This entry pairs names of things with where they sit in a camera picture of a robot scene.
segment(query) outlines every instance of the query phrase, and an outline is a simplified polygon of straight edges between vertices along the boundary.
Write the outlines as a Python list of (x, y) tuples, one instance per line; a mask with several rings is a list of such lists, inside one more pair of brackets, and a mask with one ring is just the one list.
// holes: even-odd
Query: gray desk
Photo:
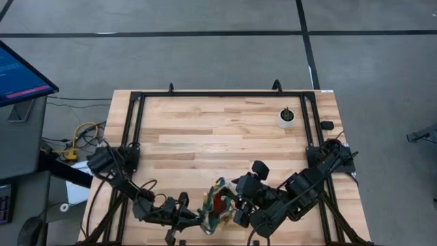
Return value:
[[(92, 176), (40, 154), (46, 97), (36, 99), (23, 123), (6, 121), (11, 108), (0, 107), (0, 184), (16, 184), (17, 191), (12, 222), (0, 225), (2, 246), (16, 245), (24, 222), (46, 208), (51, 175), (88, 188), (92, 181)], [(45, 245), (46, 229), (44, 226), (38, 245)]]
[[(33, 216), (38, 216), (47, 206), (50, 172), (38, 172), (15, 179), (16, 198), (12, 222), (0, 225), (0, 245), (16, 246), (18, 233), (24, 222)], [(44, 222), (46, 214), (41, 216)], [(38, 238), (38, 246), (45, 245), (47, 227), (43, 226)]]
[(0, 107), (0, 180), (38, 169), (46, 97), (35, 99), (27, 122), (6, 121), (12, 106)]

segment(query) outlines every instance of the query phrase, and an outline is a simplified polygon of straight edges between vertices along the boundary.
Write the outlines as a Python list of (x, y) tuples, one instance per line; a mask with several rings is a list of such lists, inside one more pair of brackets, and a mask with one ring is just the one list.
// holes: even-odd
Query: small white container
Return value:
[(281, 110), (281, 111), (279, 112), (279, 116), (278, 116), (278, 126), (281, 127), (281, 128), (284, 128), (284, 129), (285, 129), (285, 128), (290, 128), (290, 127), (292, 127), (292, 126), (293, 126), (293, 121), (294, 121), (294, 118), (295, 118), (294, 112), (293, 112), (292, 110), (290, 110), (290, 111), (293, 113), (293, 119), (290, 120), (290, 121), (285, 121), (285, 120), (281, 117), (282, 111), (283, 111), (283, 110)]

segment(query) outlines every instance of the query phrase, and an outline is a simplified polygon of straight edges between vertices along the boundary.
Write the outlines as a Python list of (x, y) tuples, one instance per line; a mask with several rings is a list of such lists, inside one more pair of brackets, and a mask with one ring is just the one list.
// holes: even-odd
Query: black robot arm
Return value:
[(171, 226), (165, 237), (168, 245), (175, 244), (174, 235), (176, 231), (181, 232), (187, 227), (200, 226), (203, 221), (200, 215), (196, 215), (187, 209), (189, 198), (186, 192), (182, 192), (177, 200), (167, 197), (164, 204), (156, 207), (154, 205), (156, 197), (154, 192), (149, 189), (142, 189), (132, 182), (130, 177), (139, 160), (138, 144), (117, 148), (110, 146), (99, 147), (87, 159), (87, 165), (91, 172), (96, 177), (108, 182), (114, 189), (117, 189), (120, 195), (102, 222), (100, 222), (100, 225), (84, 240), (84, 243), (98, 240), (104, 227), (125, 199), (133, 201), (132, 211), (136, 219)]
[(354, 245), (374, 245), (355, 233), (323, 189), (326, 178), (339, 166), (351, 165), (356, 154), (339, 140), (328, 139), (315, 153), (318, 162), (315, 167), (292, 174), (276, 188), (261, 183), (267, 179), (269, 169), (261, 161), (254, 162), (253, 174), (249, 172), (233, 180), (238, 193), (234, 222), (245, 228), (251, 224), (260, 236), (268, 238), (286, 218), (298, 221), (324, 200)]

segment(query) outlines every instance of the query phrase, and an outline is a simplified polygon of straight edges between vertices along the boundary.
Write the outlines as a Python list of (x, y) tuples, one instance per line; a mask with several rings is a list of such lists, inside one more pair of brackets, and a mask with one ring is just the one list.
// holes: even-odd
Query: monitor stand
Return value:
[(14, 104), (8, 117), (8, 122), (26, 122), (30, 115), (35, 99)]

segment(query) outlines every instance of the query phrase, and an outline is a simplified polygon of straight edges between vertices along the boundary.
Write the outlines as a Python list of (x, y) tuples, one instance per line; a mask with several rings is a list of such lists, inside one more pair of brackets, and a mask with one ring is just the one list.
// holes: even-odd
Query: red object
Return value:
[(34, 92), (39, 92), (41, 90), (45, 90), (45, 89), (49, 89), (49, 88), (50, 88), (50, 86), (48, 86), (48, 85), (42, 85), (40, 87), (32, 88), (32, 89), (25, 90), (25, 91), (22, 91), (22, 92), (15, 92), (15, 93), (6, 95), (6, 97), (7, 98), (15, 98), (17, 96), (24, 96), (26, 94), (30, 94), (30, 93), (34, 93)]
[(226, 203), (221, 200), (221, 195), (217, 194), (214, 196), (214, 213), (221, 214), (226, 210)]

